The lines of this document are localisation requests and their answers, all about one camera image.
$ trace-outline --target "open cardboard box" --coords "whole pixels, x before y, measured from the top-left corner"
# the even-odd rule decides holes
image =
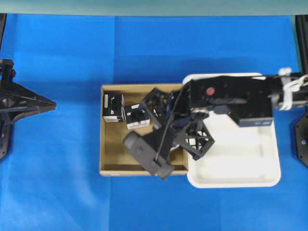
[[[171,92],[179,90],[182,84],[123,84],[103,85],[101,100],[101,158],[100,174],[103,176],[148,176],[139,163],[131,157],[123,145],[123,139],[131,131],[123,123],[105,123],[103,119],[103,96],[105,91],[114,91],[124,95],[124,104],[139,103],[153,88]],[[135,131],[144,135],[152,131],[150,126],[137,128]],[[188,171],[187,153],[178,148],[170,153],[170,161],[175,167],[172,175],[185,175]]]

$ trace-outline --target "metal plate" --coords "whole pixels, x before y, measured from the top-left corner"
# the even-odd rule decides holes
[[[295,124],[297,158],[308,166],[308,113]]]

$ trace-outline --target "small black box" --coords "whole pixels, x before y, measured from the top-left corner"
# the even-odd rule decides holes
[[[139,108],[139,104],[125,106],[124,116],[128,129],[141,128],[150,125],[150,117],[143,109]]]
[[[122,94],[106,92],[103,102],[103,118],[106,123],[123,122],[124,97]]]

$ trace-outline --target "white label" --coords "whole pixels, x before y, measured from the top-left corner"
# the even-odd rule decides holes
[[[145,127],[145,126],[148,126],[148,125],[150,125],[149,119],[141,121],[140,123],[135,122],[135,123],[127,124],[127,128],[128,129],[135,129],[135,128],[142,128],[142,127]]]
[[[138,107],[139,107],[139,104],[132,105],[132,106],[131,106],[131,109],[135,109],[135,108],[138,108]]]
[[[108,95],[105,94],[105,108],[108,107]]]
[[[119,122],[117,116],[104,116],[104,120],[106,123],[116,123]]]

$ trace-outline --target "black cable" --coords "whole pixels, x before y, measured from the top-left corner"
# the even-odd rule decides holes
[[[160,153],[160,151],[161,151],[161,149],[162,149],[162,147],[163,147],[163,143],[164,143],[164,139],[165,139],[167,130],[168,130],[168,128],[169,128],[169,125],[170,125],[171,121],[173,120],[174,111],[175,111],[175,109],[176,109],[176,107],[177,107],[177,105],[178,105],[178,102],[179,102],[179,100],[180,100],[180,97],[181,97],[181,95],[182,95],[182,92],[183,92],[184,88],[185,88],[185,87],[182,87],[182,88],[181,88],[181,91],[179,92],[179,94],[178,94],[178,96],[177,96],[177,99],[176,99],[175,102],[174,102],[172,111],[171,111],[171,113],[170,113],[170,117],[169,117],[169,119],[168,119],[168,121],[167,121],[167,124],[166,124],[166,126],[165,126],[164,133],[163,133],[162,139],[161,139],[161,141],[160,141],[159,148],[158,148],[157,153],[156,153],[156,156],[155,156],[155,161],[157,161],[158,156],[159,156],[159,153]]]

